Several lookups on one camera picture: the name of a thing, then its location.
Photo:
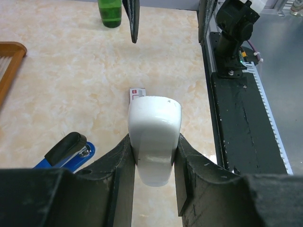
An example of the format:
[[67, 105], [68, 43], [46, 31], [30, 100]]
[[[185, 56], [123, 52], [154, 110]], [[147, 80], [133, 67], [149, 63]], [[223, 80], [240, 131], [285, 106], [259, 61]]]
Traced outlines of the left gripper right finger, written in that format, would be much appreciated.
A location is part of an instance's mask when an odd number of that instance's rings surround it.
[[301, 176], [237, 175], [180, 135], [174, 161], [178, 215], [185, 227], [300, 227]]

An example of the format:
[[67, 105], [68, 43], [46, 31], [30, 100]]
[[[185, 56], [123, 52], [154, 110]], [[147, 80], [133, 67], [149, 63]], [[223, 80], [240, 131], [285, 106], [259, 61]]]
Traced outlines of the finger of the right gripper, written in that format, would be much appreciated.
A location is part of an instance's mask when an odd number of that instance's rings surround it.
[[132, 42], [137, 43], [140, 19], [140, 1], [122, 0], [123, 7], [129, 19]]
[[201, 46], [205, 44], [207, 30], [211, 17], [216, 8], [216, 0], [200, 0], [198, 6], [198, 41]]

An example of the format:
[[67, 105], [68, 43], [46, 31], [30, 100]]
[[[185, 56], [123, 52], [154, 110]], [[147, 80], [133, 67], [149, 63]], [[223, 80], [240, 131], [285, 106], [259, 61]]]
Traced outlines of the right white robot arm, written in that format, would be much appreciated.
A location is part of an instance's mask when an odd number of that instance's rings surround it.
[[[198, 41], [206, 43], [207, 30], [214, 12], [216, 0], [200, 0], [198, 5]], [[132, 42], [137, 42], [139, 30], [140, 1], [122, 0], [122, 5], [129, 19]], [[216, 72], [220, 78], [240, 78], [244, 66], [239, 57], [243, 42], [250, 39], [253, 25], [260, 17], [265, 3], [262, 0], [225, 0], [215, 16], [215, 23], [221, 29], [221, 35], [213, 56]]]

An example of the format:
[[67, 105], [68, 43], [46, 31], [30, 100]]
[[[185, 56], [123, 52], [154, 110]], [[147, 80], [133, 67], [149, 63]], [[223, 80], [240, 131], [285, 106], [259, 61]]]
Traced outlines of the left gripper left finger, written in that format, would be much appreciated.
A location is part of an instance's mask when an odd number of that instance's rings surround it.
[[76, 173], [64, 168], [2, 169], [3, 227], [129, 227], [135, 160], [129, 136]]

